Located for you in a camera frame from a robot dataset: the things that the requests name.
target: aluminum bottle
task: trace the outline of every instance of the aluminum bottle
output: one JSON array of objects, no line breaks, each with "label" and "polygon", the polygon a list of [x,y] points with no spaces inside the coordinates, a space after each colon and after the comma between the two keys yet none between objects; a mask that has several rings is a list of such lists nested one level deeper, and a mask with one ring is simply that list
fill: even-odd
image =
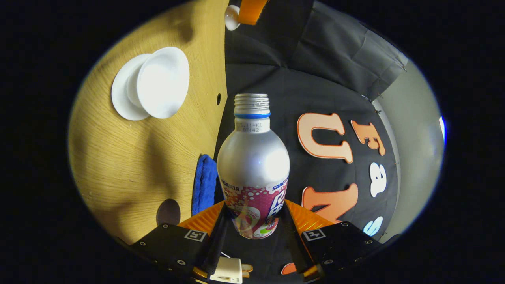
[{"label": "aluminum bottle", "polygon": [[289,155],[270,129],[266,94],[235,96],[235,130],[223,142],[217,168],[237,232],[263,239],[277,227],[289,176]]}]

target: pink bottle label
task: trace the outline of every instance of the pink bottle label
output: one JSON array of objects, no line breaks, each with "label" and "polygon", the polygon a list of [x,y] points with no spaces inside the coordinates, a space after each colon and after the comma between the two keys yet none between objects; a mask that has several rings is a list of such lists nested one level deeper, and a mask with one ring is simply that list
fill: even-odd
[{"label": "pink bottle label", "polygon": [[284,180],[265,187],[230,184],[221,179],[225,203],[237,232],[248,239],[263,239],[277,227],[277,215],[284,205],[287,188]]}]

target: wood grain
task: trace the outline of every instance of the wood grain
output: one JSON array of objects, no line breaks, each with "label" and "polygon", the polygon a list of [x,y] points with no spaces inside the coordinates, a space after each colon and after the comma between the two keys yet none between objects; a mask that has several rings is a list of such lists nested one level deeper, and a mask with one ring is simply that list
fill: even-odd
[{"label": "wood grain", "polygon": [[[79,192],[97,221],[128,244],[156,227],[156,212],[175,199],[181,221],[191,216],[196,163],[214,156],[226,104],[225,0],[175,7],[128,34],[93,67],[77,94],[69,126],[69,156]],[[189,61],[186,100],[168,119],[122,118],[111,87],[131,58],[167,46]],[[217,105],[217,95],[221,102]]]}]

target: gray wall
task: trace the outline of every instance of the gray wall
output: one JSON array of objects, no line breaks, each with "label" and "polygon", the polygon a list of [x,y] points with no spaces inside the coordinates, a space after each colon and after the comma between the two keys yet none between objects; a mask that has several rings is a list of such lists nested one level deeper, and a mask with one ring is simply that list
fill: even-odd
[{"label": "gray wall", "polygon": [[381,117],[388,132],[392,131],[391,140],[397,145],[393,151],[400,161],[398,202],[382,243],[408,228],[423,210],[443,157],[444,139],[434,94],[415,64],[410,61],[405,69],[407,72],[373,102],[377,110],[383,109]]}]

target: blue cloth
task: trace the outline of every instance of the blue cloth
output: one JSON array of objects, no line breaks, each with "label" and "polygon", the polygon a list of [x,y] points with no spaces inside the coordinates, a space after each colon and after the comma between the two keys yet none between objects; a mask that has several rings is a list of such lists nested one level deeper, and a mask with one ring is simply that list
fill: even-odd
[{"label": "blue cloth", "polygon": [[209,155],[201,155],[194,176],[193,198],[191,200],[192,216],[214,205],[217,176],[216,162]]}]

